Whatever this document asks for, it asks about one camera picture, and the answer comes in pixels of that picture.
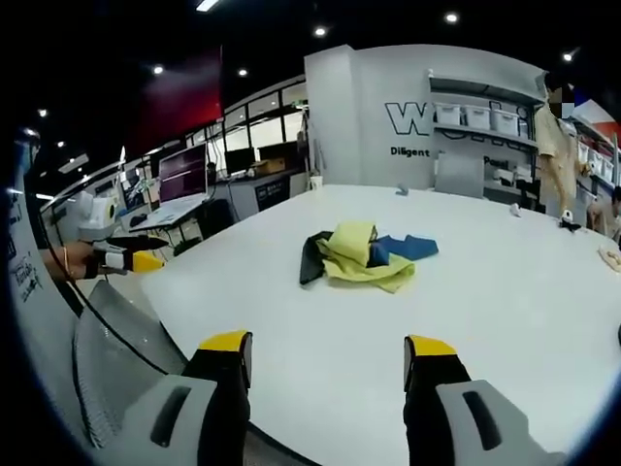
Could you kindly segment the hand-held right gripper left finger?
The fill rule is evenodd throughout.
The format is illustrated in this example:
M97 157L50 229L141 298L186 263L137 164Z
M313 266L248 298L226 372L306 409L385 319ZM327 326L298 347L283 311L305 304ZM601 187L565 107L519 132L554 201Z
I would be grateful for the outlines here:
M242 465L249 423L252 333L205 340L179 375L129 405L102 449L104 465Z

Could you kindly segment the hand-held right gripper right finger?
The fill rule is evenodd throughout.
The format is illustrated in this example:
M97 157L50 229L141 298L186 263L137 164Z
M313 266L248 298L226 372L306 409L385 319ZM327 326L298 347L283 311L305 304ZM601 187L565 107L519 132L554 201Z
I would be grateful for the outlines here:
M405 338L403 420L411 465L565 465L529 421L485 380L470 377L457 351L428 337Z

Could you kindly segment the person's left hand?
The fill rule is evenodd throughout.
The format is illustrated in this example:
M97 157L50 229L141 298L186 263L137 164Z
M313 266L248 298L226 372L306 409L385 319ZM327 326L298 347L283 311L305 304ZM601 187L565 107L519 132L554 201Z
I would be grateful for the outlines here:
M77 241L65 247L67 270L74 280L94 279L99 273L99 263L91 244Z

